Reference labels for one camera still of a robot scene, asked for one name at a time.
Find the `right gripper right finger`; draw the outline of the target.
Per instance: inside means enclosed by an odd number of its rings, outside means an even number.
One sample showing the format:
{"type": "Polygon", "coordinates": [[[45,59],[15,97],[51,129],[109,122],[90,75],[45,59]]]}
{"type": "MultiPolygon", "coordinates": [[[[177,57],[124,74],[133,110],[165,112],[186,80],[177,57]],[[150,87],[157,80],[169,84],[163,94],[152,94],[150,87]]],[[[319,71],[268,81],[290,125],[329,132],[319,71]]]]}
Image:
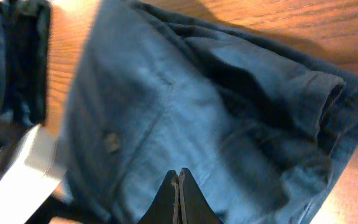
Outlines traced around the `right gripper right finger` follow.
{"type": "Polygon", "coordinates": [[[184,224],[223,224],[207,203],[192,173],[182,168],[179,176],[180,211],[184,224]]]}

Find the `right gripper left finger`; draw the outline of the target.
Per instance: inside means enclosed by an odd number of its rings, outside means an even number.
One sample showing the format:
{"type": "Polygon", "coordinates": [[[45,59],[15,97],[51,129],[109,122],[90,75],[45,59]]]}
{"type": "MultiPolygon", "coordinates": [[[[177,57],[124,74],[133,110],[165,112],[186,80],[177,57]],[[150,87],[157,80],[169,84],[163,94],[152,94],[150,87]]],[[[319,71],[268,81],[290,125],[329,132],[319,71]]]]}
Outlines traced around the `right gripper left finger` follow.
{"type": "Polygon", "coordinates": [[[179,223],[179,178],[174,170],[167,172],[160,188],[138,224],[179,223]]]}

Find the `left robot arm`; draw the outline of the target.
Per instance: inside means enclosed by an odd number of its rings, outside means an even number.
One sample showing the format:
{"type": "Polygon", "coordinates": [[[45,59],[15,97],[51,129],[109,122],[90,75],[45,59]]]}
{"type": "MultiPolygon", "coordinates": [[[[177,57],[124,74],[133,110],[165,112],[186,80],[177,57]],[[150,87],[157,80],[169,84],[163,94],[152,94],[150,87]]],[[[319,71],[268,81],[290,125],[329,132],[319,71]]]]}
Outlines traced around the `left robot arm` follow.
{"type": "Polygon", "coordinates": [[[0,178],[0,223],[25,223],[62,181],[57,142],[42,125],[19,141],[0,178]]]}

